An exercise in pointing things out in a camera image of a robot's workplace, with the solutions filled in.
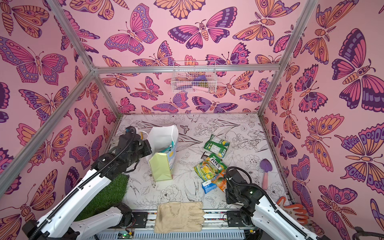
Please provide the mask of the white paper bag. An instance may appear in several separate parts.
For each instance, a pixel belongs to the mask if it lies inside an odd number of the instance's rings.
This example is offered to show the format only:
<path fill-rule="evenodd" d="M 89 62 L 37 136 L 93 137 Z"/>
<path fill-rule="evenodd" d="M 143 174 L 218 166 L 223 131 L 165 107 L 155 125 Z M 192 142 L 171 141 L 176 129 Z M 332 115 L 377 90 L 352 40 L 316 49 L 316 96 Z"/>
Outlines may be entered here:
<path fill-rule="evenodd" d="M 173 179 L 173 168 L 176 163 L 176 152 L 179 140 L 179 130 L 176 125 L 167 127 L 153 127 L 150 131 L 140 131 L 144 140 L 148 140 L 152 154 L 144 157 L 145 163 L 150 168 L 155 182 Z M 161 150 L 174 143 L 171 152 L 160 153 Z"/>

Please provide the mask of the teal candy bag back-side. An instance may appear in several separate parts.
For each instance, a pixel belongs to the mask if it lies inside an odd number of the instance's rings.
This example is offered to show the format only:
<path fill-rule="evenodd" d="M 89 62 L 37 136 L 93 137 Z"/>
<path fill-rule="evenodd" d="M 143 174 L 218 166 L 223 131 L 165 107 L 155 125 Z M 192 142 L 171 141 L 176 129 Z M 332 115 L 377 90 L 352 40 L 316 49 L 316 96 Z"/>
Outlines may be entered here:
<path fill-rule="evenodd" d="M 167 153 L 172 151 L 173 147 L 174 147 L 174 143 L 171 143 L 168 147 L 166 147 L 165 149 L 161 150 L 160 153 L 167 154 Z"/>

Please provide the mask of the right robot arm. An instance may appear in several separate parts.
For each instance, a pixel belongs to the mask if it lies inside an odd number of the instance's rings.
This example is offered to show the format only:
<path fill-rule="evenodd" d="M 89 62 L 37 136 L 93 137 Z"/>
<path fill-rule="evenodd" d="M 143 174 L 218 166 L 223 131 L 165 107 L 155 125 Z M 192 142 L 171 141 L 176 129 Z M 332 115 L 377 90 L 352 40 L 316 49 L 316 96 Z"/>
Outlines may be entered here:
<path fill-rule="evenodd" d="M 224 174 L 227 181 L 227 204 L 242 204 L 241 218 L 245 225 L 253 225 L 274 240 L 327 240 L 318 236 L 288 215 L 259 185 L 247 182 L 239 167 L 228 167 Z"/>

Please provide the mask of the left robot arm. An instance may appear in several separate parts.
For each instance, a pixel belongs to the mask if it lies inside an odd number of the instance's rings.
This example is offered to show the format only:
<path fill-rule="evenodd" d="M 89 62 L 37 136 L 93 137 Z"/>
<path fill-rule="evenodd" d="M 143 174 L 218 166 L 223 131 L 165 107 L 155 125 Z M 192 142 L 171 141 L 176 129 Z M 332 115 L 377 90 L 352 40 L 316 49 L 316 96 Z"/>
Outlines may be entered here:
<path fill-rule="evenodd" d="M 76 218 L 116 177 L 130 173 L 131 165 L 137 165 L 140 159 L 151 154 L 149 141 L 138 134 L 135 127 L 127 127 L 118 145 L 101 155 L 85 178 L 56 207 L 39 220 L 24 224 L 23 232 L 30 240 L 82 240 L 110 227 L 129 226 L 133 222 L 133 211 L 123 203 L 82 221 Z"/>

